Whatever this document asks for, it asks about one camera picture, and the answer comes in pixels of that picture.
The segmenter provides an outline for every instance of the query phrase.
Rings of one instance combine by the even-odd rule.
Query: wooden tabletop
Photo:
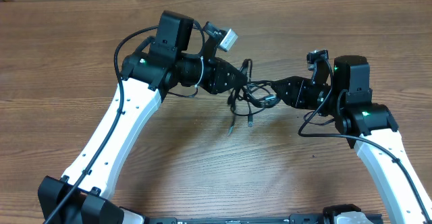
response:
[[[367,57],[373,101],[390,108],[432,196],[432,0],[0,3],[0,223],[43,221],[38,186],[46,175],[61,176],[108,108],[114,49],[157,24],[164,9],[232,27],[240,38],[217,55],[236,67],[252,58],[256,79],[311,76],[305,57],[314,49],[332,59]],[[191,52],[199,42],[194,33]],[[256,115],[253,128],[238,118],[227,136],[226,100],[204,90],[195,99],[168,96],[135,143],[113,202],[150,217],[286,216],[345,203],[385,214],[346,140],[297,135],[307,111],[280,103]]]

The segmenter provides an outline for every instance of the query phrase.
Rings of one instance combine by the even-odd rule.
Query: wood grain surface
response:
[[[108,108],[114,49],[164,9],[231,26],[240,38],[218,56],[236,67],[254,59],[256,79],[309,77],[305,57],[314,49],[332,59],[366,56],[373,100],[391,109],[432,196],[432,0],[0,3],[0,223],[43,221],[37,188],[46,175],[60,177]],[[190,52],[198,46],[194,33]],[[168,96],[135,143],[113,202],[150,217],[286,216],[343,203],[385,214],[345,140],[297,135],[306,111],[280,103],[254,117],[253,128],[238,119],[227,136],[226,100],[204,90],[195,99]]]

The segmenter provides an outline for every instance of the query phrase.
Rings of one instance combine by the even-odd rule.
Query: wooden table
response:
[[[41,223],[37,188],[78,156],[115,91],[114,49],[164,9],[240,38],[219,56],[253,77],[309,77],[305,57],[364,55],[373,100],[400,126],[432,196],[432,0],[105,0],[0,3],[0,223]],[[121,60],[142,38],[128,43]],[[198,33],[191,41],[197,51]],[[191,88],[176,88],[188,93]],[[227,93],[168,96],[135,143],[113,202],[150,217],[264,217],[354,203],[384,213],[365,166],[342,139],[301,138],[306,111],[283,103],[232,115]],[[336,132],[332,125],[308,132]]]

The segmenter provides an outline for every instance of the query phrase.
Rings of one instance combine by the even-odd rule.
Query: robotic arm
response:
[[[188,48],[193,28],[201,31],[203,40],[197,55],[182,52]],[[205,43],[203,30],[209,35]],[[142,215],[109,201],[124,161],[147,120],[178,83],[200,86],[211,94],[247,85],[250,79],[246,74],[215,56],[217,49],[228,51],[236,39],[231,29],[221,30],[210,22],[201,29],[192,18],[164,11],[156,37],[148,37],[124,59],[119,73],[121,83],[86,147],[60,180],[46,176],[40,185],[38,198],[46,223],[146,223]],[[149,45],[148,53],[142,52]],[[313,70],[312,78],[294,76],[271,82],[277,96],[267,97],[274,102],[270,104],[282,100],[298,109],[315,110],[313,115],[334,116],[336,128],[343,135],[331,137],[351,137],[347,137],[348,143],[371,173],[392,223],[422,223],[425,220],[422,211],[427,209],[428,215],[432,215],[431,200],[406,157],[398,125],[388,108],[371,102],[366,58],[336,58],[334,82],[330,86],[326,81],[329,75],[333,80],[333,72],[327,51],[309,53],[307,60],[308,68]],[[117,126],[113,128],[111,124],[116,119]],[[107,135],[110,137],[103,144]],[[392,159],[386,151],[396,157]],[[407,175],[398,165],[405,166],[410,178],[404,177]],[[358,213],[325,211],[329,223],[354,220]]]

